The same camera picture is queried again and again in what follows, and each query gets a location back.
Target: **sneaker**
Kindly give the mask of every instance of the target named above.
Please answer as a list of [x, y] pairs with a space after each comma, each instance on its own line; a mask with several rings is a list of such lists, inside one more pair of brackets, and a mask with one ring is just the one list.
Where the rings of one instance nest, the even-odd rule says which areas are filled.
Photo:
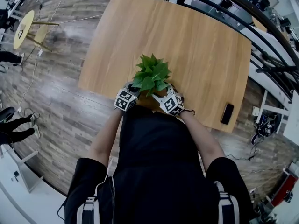
[[24, 56], [25, 56], [25, 54], [24, 54], [24, 53], [22, 53], [22, 54], [21, 54], [21, 57], [22, 57], [22, 59], [21, 59], [21, 62], [19, 63], [19, 65], [22, 65], [22, 63], [23, 63], [23, 60], [24, 60]]
[[32, 115], [31, 117], [30, 117], [30, 124], [31, 124], [31, 127], [33, 127], [34, 126], [34, 121], [35, 121], [35, 117], [34, 117], [34, 115]]
[[37, 125], [33, 125], [34, 129], [34, 135], [39, 139], [41, 137], [41, 134], [39, 133], [39, 129]]

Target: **potted plant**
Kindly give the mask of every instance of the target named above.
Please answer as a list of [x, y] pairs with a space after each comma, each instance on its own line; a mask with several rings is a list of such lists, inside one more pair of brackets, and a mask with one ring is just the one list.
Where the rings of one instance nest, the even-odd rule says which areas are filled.
[[141, 68], [136, 72], [133, 80], [133, 87], [140, 88], [140, 91], [148, 90], [146, 97], [151, 95], [155, 90], [162, 91], [169, 84], [165, 82], [171, 71], [168, 69], [168, 62], [163, 63], [163, 59], [156, 59], [152, 54], [151, 57], [142, 55], [142, 62], [137, 64]]

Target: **smartphone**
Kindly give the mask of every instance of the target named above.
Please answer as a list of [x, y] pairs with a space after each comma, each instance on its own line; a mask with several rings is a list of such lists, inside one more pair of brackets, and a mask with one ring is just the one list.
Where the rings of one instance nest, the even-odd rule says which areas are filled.
[[225, 105], [224, 112], [221, 118], [221, 123], [228, 125], [233, 110], [234, 110], [234, 106], [232, 104], [227, 103]]

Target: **cable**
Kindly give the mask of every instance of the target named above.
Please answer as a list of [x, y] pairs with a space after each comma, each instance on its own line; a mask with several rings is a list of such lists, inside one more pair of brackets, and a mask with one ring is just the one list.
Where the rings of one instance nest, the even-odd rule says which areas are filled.
[[2, 132], [2, 131], [0, 131], [0, 133], [6, 134], [6, 135], [8, 136], [8, 138], [10, 139], [10, 141], [11, 141], [10, 149], [8, 149], [8, 150], [6, 150], [6, 152], [2, 153], [2, 154], [0, 155], [0, 157], [1, 157], [1, 156], [3, 156], [4, 154], [6, 154], [9, 150], [13, 149], [13, 143], [14, 143], [14, 142], [13, 142], [13, 140], [11, 139], [11, 137], [10, 137], [7, 133]]
[[232, 156], [235, 160], [249, 160], [249, 159], [245, 159], [245, 158], [237, 159], [237, 158], [235, 158], [232, 154], [226, 155], [226, 157], [229, 157], [229, 156]]
[[25, 62], [27, 61], [27, 59], [29, 58], [29, 56], [32, 54], [32, 52], [35, 50], [36, 46], [34, 46], [34, 48], [32, 49], [32, 51], [30, 52], [30, 54], [28, 55], [28, 57], [25, 59], [25, 61], [22, 63], [21, 65], [21, 72], [23, 72], [23, 65], [25, 64]]
[[53, 13], [53, 15], [52, 15], [52, 17], [51, 17], [51, 20], [49, 21], [49, 22], [51, 22], [52, 21], [52, 19], [53, 19], [53, 16], [55, 15], [55, 13], [57, 12], [57, 9], [58, 9], [58, 7], [60, 6], [60, 4], [61, 4], [61, 1], [62, 0], [60, 0], [60, 2], [59, 2], [59, 4], [58, 4], [58, 6], [56, 7], [56, 10], [55, 10], [55, 12]]
[[62, 24], [62, 23], [67, 23], [67, 22], [71, 22], [71, 21], [81, 21], [81, 20], [86, 20], [86, 19], [91, 19], [91, 18], [94, 18], [94, 17], [99, 17], [99, 16], [102, 16], [103, 14], [101, 15], [95, 15], [95, 16], [92, 16], [92, 17], [86, 17], [86, 18], [82, 18], [82, 19], [75, 19], [75, 20], [70, 20], [70, 21], [63, 21], [59, 24]]
[[266, 184], [267, 182], [269, 182], [271, 179], [273, 179], [273, 178], [276, 178], [276, 177], [280, 176], [282, 173], [283, 173], [283, 172], [279, 173], [278, 175], [276, 175], [276, 176], [274, 176], [274, 177], [272, 177], [272, 178], [269, 178], [269, 179], [268, 179], [267, 181], [265, 181], [263, 184], [261, 184], [261, 185], [257, 186], [257, 187], [256, 187], [256, 189], [258, 189], [258, 188], [260, 188], [261, 186], [265, 185], [265, 184]]
[[33, 110], [31, 109], [31, 108], [29, 108], [29, 107], [27, 107], [27, 108], [25, 108], [24, 109], [24, 114], [23, 114], [23, 116], [21, 116], [22, 118], [24, 118], [25, 117], [25, 112], [26, 112], [26, 110], [30, 110], [31, 112], [32, 112], [32, 114], [31, 115], [34, 115], [34, 117], [36, 118], [36, 119], [39, 119], [40, 118], [40, 116], [41, 116], [41, 114], [39, 113], [39, 112], [33, 112]]
[[252, 170], [249, 173], [247, 173], [246, 175], [241, 175], [241, 177], [246, 177], [246, 176], [250, 175], [251, 173], [257, 174], [259, 172], [267, 171], [267, 170], [270, 170], [270, 169], [273, 169], [273, 168], [276, 168], [276, 167], [279, 167], [279, 166], [285, 166], [285, 164], [281, 163], [281, 164], [275, 165], [273, 167], [270, 167], [270, 168], [267, 168], [267, 169], [261, 169], [261, 170], [258, 170], [258, 171]]
[[20, 105], [21, 105], [21, 103], [22, 103], [22, 101], [23, 101], [25, 95], [28, 93], [28, 91], [30, 90], [30, 87], [31, 87], [32, 84], [33, 84], [33, 80], [34, 80], [34, 72], [35, 72], [35, 70], [36, 70], [36, 61], [35, 61], [35, 63], [34, 63], [34, 69], [33, 69], [33, 74], [32, 74], [32, 81], [31, 81], [31, 84], [30, 84], [30, 86], [28, 87], [28, 90], [23, 94], [22, 100], [21, 100], [20, 103], [19, 103], [19, 107], [20, 107]]

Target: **black railing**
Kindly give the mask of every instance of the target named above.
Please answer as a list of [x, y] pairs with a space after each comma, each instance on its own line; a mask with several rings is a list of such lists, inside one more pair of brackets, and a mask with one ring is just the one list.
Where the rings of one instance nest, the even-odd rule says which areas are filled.
[[177, 4], [180, 4], [182, 6], [191, 8], [193, 10], [199, 11], [201, 13], [204, 13], [210, 17], [213, 17], [214, 19], [217, 19], [218, 21], [225, 23], [227, 26], [231, 27], [235, 31], [239, 32], [243, 36], [245, 36], [247, 39], [249, 39], [252, 43], [252, 45], [261, 52], [262, 57], [259, 57], [254, 52], [251, 52], [251, 55], [258, 61], [260, 64], [263, 65], [263, 67], [259, 66], [256, 62], [250, 61], [253, 65], [257, 67], [256, 71], [258, 73], [265, 73], [268, 77], [271, 78], [285, 93], [285, 95], [291, 100], [292, 93], [291, 90], [299, 91], [299, 59], [289, 44], [289, 42], [285, 39], [285, 37], [282, 35], [282, 33], [276, 28], [276, 26], [272, 23], [272, 21], [263, 13], [261, 12], [255, 5], [250, 3], [248, 0], [230, 0], [231, 2], [238, 5], [240, 8], [242, 8], [244, 11], [255, 17], [262, 25], [265, 26], [265, 28], [268, 30], [269, 33], [271, 33], [277, 41], [281, 44], [283, 49], [287, 52], [287, 54], [290, 56], [291, 60], [294, 62], [295, 66], [292, 64], [288, 64], [286, 60], [281, 56], [281, 54], [271, 45], [270, 42], [268, 42], [267, 39], [265, 39], [259, 32], [257, 32], [254, 28], [252, 28], [247, 22], [245, 22], [243, 19], [238, 17], [237, 15], [233, 14], [232, 12], [228, 11], [226, 8], [210, 1], [210, 0], [198, 0], [200, 2], [203, 2], [221, 12], [228, 15], [232, 19], [236, 20], [238, 23], [242, 24], [244, 27], [246, 27], [249, 31], [251, 31], [253, 34], [255, 34], [261, 41], [263, 41], [272, 51], [273, 53], [278, 57], [278, 59], [271, 57], [268, 55], [266, 51], [264, 51], [260, 46], [258, 46], [255, 42], [252, 41], [249, 37], [241, 33], [238, 29], [234, 28], [232, 25], [228, 24], [225, 20], [221, 20], [216, 16], [211, 15], [210, 13], [207, 13], [201, 9], [198, 9], [196, 7], [193, 7], [191, 5], [185, 4], [185, 0], [177, 0]]

